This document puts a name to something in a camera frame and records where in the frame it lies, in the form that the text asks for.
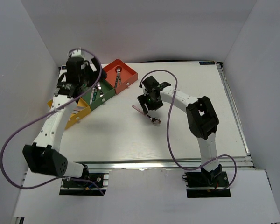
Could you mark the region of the pink handled fork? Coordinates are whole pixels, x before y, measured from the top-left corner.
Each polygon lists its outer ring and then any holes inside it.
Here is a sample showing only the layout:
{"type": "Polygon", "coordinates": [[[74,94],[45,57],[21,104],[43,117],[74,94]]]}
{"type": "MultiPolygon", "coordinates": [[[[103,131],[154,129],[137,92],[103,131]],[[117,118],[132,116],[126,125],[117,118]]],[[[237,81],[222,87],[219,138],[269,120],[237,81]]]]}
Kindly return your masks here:
{"type": "Polygon", "coordinates": [[[96,93],[96,87],[93,87],[93,88],[92,88],[92,92],[91,92],[91,97],[90,97],[90,105],[91,105],[92,102],[93,102],[93,97],[94,97],[95,93],[96,93]]]}

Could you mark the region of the pink handled spoon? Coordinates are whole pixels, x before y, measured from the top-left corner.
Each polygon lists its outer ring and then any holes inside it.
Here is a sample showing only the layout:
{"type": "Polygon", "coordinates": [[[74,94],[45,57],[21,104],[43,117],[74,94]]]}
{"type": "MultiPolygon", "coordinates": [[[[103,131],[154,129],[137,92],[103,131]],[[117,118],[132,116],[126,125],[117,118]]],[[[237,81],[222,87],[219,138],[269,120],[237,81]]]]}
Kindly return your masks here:
{"type": "Polygon", "coordinates": [[[135,105],[131,105],[131,107],[133,109],[135,109],[136,111],[138,111],[139,113],[141,113],[143,116],[147,117],[150,119],[151,123],[153,123],[154,125],[159,125],[161,123],[161,120],[158,118],[154,118],[152,116],[150,116],[149,114],[145,114],[140,108],[138,108],[135,105]]]}

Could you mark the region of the silver fork bent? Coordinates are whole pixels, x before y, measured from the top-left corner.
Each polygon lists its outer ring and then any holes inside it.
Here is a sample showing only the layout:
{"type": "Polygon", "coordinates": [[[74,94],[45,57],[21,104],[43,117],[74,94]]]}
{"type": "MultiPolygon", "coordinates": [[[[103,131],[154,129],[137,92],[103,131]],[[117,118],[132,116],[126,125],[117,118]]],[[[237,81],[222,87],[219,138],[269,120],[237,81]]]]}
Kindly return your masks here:
{"type": "Polygon", "coordinates": [[[102,87],[100,85],[100,82],[97,83],[97,88],[98,88],[99,96],[102,97],[104,95],[104,93],[102,91],[102,87]]]}

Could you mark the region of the green handled spoon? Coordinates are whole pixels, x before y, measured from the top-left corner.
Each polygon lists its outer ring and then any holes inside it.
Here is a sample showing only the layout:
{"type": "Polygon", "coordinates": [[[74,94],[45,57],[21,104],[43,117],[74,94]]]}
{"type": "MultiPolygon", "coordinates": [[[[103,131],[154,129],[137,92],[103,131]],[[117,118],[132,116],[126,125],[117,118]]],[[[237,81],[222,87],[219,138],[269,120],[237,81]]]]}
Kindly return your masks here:
{"type": "Polygon", "coordinates": [[[118,83],[121,85],[122,84],[122,82],[121,82],[121,75],[120,75],[120,73],[118,74],[118,83]]]}

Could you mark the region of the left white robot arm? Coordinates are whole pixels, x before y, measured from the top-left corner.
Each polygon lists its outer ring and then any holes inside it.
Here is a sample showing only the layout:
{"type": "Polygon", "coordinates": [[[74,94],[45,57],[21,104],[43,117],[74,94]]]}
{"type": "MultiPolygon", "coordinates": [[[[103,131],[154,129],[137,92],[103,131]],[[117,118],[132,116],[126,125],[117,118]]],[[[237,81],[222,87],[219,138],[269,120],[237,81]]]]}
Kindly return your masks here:
{"type": "Polygon", "coordinates": [[[23,155],[33,173],[54,177],[71,177],[78,186],[89,182],[87,166],[71,162],[60,154],[60,144],[70,115],[76,108],[81,94],[101,79],[106,78],[100,62],[81,56],[71,56],[66,62],[66,71],[60,75],[51,114],[32,145],[25,145],[23,155]]]}

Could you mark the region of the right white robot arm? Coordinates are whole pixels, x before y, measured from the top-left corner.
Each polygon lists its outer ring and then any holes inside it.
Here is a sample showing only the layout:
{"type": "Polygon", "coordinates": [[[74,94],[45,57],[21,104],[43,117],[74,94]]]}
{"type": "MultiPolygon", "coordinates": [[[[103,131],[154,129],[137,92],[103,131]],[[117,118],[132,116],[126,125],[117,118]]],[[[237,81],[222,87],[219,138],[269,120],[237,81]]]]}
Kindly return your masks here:
{"type": "Polygon", "coordinates": [[[173,103],[173,106],[186,113],[189,129],[197,138],[200,149],[202,182],[207,186],[214,185],[222,173],[222,166],[217,158],[215,143],[219,119],[211,100],[206,96],[190,96],[168,82],[159,83],[153,76],[142,79],[140,88],[143,94],[137,100],[145,115],[161,108],[164,102],[173,103]]]}

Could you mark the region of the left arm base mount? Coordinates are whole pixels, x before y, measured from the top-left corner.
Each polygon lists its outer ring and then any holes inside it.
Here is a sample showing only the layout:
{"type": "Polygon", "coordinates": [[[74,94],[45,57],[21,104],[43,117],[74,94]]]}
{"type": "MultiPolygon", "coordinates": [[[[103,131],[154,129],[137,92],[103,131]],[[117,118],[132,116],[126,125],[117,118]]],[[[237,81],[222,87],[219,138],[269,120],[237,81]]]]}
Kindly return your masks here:
{"type": "Polygon", "coordinates": [[[63,178],[59,190],[61,196],[102,196],[106,193],[109,173],[105,171],[91,171],[88,174],[91,182],[78,182],[70,178],[63,178]]]}

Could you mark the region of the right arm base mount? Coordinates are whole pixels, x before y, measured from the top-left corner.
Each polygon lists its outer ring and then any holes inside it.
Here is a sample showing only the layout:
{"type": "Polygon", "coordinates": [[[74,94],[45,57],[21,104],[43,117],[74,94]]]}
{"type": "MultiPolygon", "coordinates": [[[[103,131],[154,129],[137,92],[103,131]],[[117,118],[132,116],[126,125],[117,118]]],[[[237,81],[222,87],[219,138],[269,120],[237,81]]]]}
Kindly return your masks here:
{"type": "Polygon", "coordinates": [[[229,180],[226,172],[222,172],[213,182],[202,172],[187,172],[182,176],[186,182],[187,198],[224,198],[231,197],[229,180]]]}

